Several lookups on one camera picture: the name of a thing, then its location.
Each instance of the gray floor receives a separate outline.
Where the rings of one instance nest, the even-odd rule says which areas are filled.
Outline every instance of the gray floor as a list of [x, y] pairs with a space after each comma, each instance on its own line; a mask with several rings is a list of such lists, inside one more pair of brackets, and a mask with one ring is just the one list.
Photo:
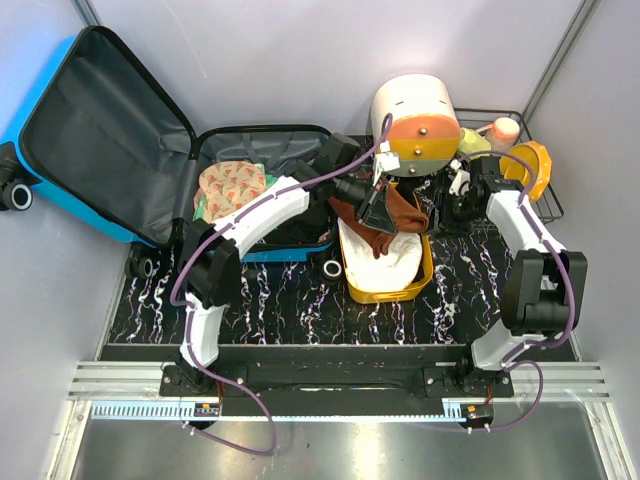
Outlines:
[[[519, 415], [497, 407], [496, 424]], [[263, 423], [220, 423], [212, 431], [255, 447]], [[92, 420], [75, 480], [200, 479], [603, 479], [579, 405], [543, 404], [507, 432], [446, 433], [410, 424], [278, 425], [275, 457], [238, 453], [164, 422]]]

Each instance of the white panel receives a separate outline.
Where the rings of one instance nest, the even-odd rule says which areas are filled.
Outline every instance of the white panel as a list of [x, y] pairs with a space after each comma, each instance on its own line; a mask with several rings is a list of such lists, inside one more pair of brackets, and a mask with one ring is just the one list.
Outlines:
[[539, 107], [531, 130], [553, 158], [566, 217], [550, 230], [582, 250], [589, 273], [577, 329], [601, 363], [636, 466], [640, 462], [640, 3], [602, 2]]
[[439, 76], [457, 106], [522, 109], [579, 0], [92, 3], [198, 131], [363, 133], [375, 91], [405, 73]]
[[[82, 24], [66, 0], [0, 0], [0, 131], [55, 46]], [[36, 197], [0, 212], [2, 478], [42, 478], [78, 360], [91, 358], [126, 249]]]

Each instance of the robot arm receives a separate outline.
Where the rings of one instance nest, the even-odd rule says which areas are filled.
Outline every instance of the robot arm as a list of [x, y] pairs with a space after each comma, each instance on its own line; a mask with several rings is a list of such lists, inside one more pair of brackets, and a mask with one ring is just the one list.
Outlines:
[[580, 316], [587, 260], [551, 236], [520, 189], [516, 181], [502, 177], [498, 157], [480, 157], [471, 162], [468, 191], [458, 196], [459, 190], [453, 188], [443, 202], [445, 226], [459, 231], [456, 224], [468, 225], [486, 216], [498, 227], [514, 259], [500, 299], [501, 319], [470, 345], [456, 365], [452, 381], [470, 394], [482, 391], [491, 382], [491, 372], [502, 371], [505, 363], [522, 353], [518, 346], [552, 341], [567, 327], [569, 299], [549, 248], [558, 253], [571, 282], [572, 328]]
[[[218, 335], [220, 333], [222, 315], [228, 302], [227, 292], [229, 292], [226, 288], [224, 290], [209, 288], [207, 286], [210, 278], [209, 273], [211, 272], [211, 275], [217, 275], [219, 277], [217, 282], [234, 285], [237, 291], [240, 290], [240, 258], [242, 258], [258, 240], [271, 232], [275, 227], [304, 212], [309, 207], [309, 192], [298, 188], [276, 196], [275, 199], [269, 201], [268, 206], [255, 210], [252, 210], [251, 207], [267, 201], [266, 199], [270, 197], [273, 192], [296, 184], [298, 184], [298, 181], [291, 177], [280, 177], [269, 190], [252, 200], [251, 203], [214, 224], [213, 228], [221, 228], [229, 223], [233, 224], [233, 227], [223, 234], [223, 240], [221, 245], [219, 245], [219, 247], [222, 247], [225, 251], [233, 252], [231, 255], [219, 260], [220, 264], [226, 261], [227, 265], [224, 265], [226, 271], [224, 274], [216, 273], [222, 272], [225, 268], [216, 268], [216, 266], [213, 265], [213, 271], [205, 272], [203, 265], [195, 265], [195, 273], [199, 270], [200, 274], [198, 277], [190, 279], [191, 282], [195, 283], [195, 285], [192, 284], [192, 288], [200, 290], [201, 294], [205, 294], [205, 297], [201, 300], [193, 292], [188, 291], [186, 293], [187, 300], [190, 304], [194, 305], [193, 308], [191, 306], [187, 307], [187, 313], [189, 313], [190, 310], [194, 311], [191, 327], [192, 347], [195, 356], [202, 365], [208, 366], [218, 358]], [[208, 225], [204, 226], [204, 229], [208, 233], [212, 231]], [[184, 253], [189, 251], [189, 246], [194, 245], [194, 240], [193, 236], [187, 239]], [[212, 255], [210, 265], [211, 263], [215, 263], [216, 260], [215, 255]], [[184, 359], [195, 367], [191, 355], [189, 355], [187, 351], [186, 338], [180, 347], [180, 353]]]
[[[222, 232], [212, 244], [212, 249], [193, 264], [185, 283], [186, 300], [189, 304], [187, 313], [192, 319], [191, 349], [201, 365], [208, 366], [218, 358], [222, 316], [227, 303], [242, 288], [240, 259], [274, 228], [304, 212], [310, 202], [335, 196], [354, 205], [356, 218], [361, 223], [395, 233], [395, 225], [386, 206], [387, 184], [383, 179], [377, 179], [371, 184], [340, 176], [314, 184], [309, 191], [299, 188], [304, 186], [305, 181], [351, 163], [358, 151], [359, 145], [353, 140], [335, 134], [312, 161], [298, 161], [292, 165], [285, 176], [280, 177], [269, 190], [232, 215], [216, 221], [214, 225], [197, 220], [189, 226], [180, 258], [180, 269], [216, 230]], [[197, 367], [188, 349], [187, 335], [180, 352], [189, 364]]]

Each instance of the yellow container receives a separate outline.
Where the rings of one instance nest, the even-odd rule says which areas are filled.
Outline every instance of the yellow container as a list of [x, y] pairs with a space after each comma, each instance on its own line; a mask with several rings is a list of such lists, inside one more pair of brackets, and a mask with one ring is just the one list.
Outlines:
[[[416, 199], [416, 205], [420, 209], [420, 203]], [[347, 286], [349, 287], [349, 295], [356, 302], [362, 304], [368, 303], [385, 303], [385, 302], [404, 302], [407, 300], [413, 300], [418, 296], [422, 289], [431, 281], [433, 277], [433, 255], [431, 254], [431, 244], [429, 243], [429, 235], [420, 235], [422, 242], [422, 272], [424, 276], [417, 282], [409, 284], [405, 289], [398, 290], [397, 292], [363, 292], [349, 283], [349, 277], [347, 277]], [[344, 263], [344, 270], [347, 271], [347, 260], [344, 258], [344, 250], [342, 250], [342, 262]]]
[[[547, 148], [531, 140], [511, 147], [509, 153], [527, 162], [536, 173], [537, 180], [529, 192], [529, 201], [531, 203], [537, 202], [551, 180], [551, 157]], [[529, 185], [531, 181], [529, 171], [509, 157], [500, 159], [500, 172], [506, 179], [519, 180], [524, 187]]]

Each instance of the open suitcase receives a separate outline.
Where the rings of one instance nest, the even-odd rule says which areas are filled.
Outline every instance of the open suitcase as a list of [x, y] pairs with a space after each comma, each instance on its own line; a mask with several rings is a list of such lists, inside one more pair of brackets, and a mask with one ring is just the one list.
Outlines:
[[[13, 185], [7, 172], [17, 178], [24, 169], [32, 190], [107, 235], [164, 247], [193, 219], [198, 176], [207, 166], [258, 161], [277, 175], [329, 135], [316, 126], [278, 125], [197, 136], [123, 41], [89, 27], [58, 47], [0, 140], [0, 183]], [[8, 192], [4, 203], [24, 209], [25, 192]], [[244, 260], [304, 261], [336, 237], [329, 215], [320, 241], [256, 245]]]

